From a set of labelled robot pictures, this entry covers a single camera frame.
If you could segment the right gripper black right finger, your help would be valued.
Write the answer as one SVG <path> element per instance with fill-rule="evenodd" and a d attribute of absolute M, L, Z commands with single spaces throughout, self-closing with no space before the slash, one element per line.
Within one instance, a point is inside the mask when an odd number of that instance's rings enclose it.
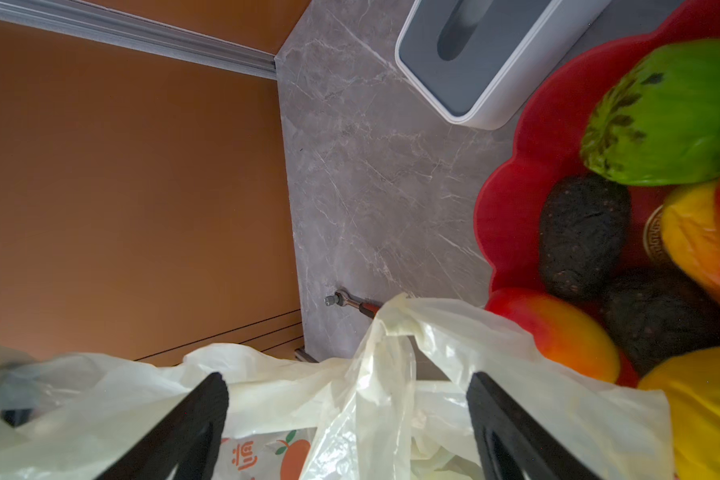
<path fill-rule="evenodd" d="M 598 479 L 486 373 L 466 399 L 486 479 Z"/>

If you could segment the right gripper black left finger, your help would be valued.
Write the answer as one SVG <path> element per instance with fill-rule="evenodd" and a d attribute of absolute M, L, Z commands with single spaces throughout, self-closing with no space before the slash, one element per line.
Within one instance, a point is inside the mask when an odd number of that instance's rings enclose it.
<path fill-rule="evenodd" d="M 229 394 L 208 375 L 101 479 L 210 479 L 219 456 Z"/>

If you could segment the cream plastic bag orange print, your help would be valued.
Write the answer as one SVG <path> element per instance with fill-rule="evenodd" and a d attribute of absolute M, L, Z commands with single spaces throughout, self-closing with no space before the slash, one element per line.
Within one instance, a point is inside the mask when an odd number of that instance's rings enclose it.
<path fill-rule="evenodd" d="M 274 457 L 262 440 L 308 440 L 306 479 L 467 479 L 480 459 L 467 390 L 495 381 L 602 479 L 674 475 L 669 405 L 546 359 L 508 319 L 458 300 L 389 301 L 355 356 L 304 363 L 213 344 L 173 367 L 104 354 L 35 362 L 0 347 L 0 479 L 92 479 L 207 376 L 228 392 L 220 477 Z"/>

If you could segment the yellow bumpy fruit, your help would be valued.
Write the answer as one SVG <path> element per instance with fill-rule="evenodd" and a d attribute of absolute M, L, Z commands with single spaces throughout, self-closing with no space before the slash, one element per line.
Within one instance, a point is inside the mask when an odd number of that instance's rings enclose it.
<path fill-rule="evenodd" d="M 667 397 L 676 476 L 720 479 L 720 347 L 670 358 L 638 388 Z"/>

